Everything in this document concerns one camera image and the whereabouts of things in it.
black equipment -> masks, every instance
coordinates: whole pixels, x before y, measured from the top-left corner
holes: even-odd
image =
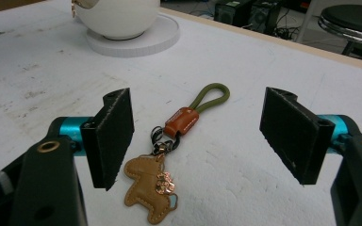
[[[223,24],[243,27],[255,0],[220,0],[216,3],[214,20]]]
[[[95,117],[60,117],[45,138],[0,170],[0,225],[87,225],[74,155],[94,187],[114,184],[134,133],[129,89],[104,96]]]
[[[311,0],[286,0],[285,8],[290,8],[295,11],[307,12]]]
[[[248,28],[250,30],[272,35],[277,26],[278,15],[283,0],[258,0],[252,5]]]
[[[260,130],[301,185],[314,185],[327,151],[343,156],[331,196],[338,226],[362,225],[362,134],[343,115],[316,116],[288,91],[266,89]]]

green lanyard loop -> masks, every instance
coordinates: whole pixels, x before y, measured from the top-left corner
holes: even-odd
[[[202,100],[204,99],[204,97],[206,96],[206,94],[213,89],[219,89],[223,93],[223,96],[216,98],[214,100],[211,100],[209,102],[206,102],[202,105],[199,105],[202,102]],[[221,83],[212,83],[212,84],[205,86],[199,92],[198,96],[195,98],[195,100],[192,102],[192,104],[190,104],[189,107],[194,109],[195,111],[197,111],[199,114],[201,114],[202,112],[204,112],[205,110],[207,110],[208,108],[210,108],[212,106],[220,105],[220,104],[224,103],[226,100],[228,100],[229,97],[230,97],[230,90],[228,89],[228,87],[226,87],[225,85],[223,85]]]

orange leather tab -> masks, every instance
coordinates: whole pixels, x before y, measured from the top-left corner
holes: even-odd
[[[171,138],[175,138],[178,132],[185,135],[198,119],[199,113],[197,111],[190,107],[182,107],[166,121],[164,133]]]

floor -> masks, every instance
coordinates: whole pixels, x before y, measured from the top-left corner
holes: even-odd
[[[162,0],[161,6],[213,20],[217,0]],[[281,8],[277,27],[299,27],[303,23],[302,12]],[[317,25],[318,18],[312,17],[304,33],[302,44],[340,54],[347,41],[326,33]]]

white ceramic bowl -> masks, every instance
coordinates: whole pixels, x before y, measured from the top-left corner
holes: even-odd
[[[91,8],[79,2],[75,11],[84,25],[111,40],[141,35],[155,22],[160,7],[160,0],[98,0]]]

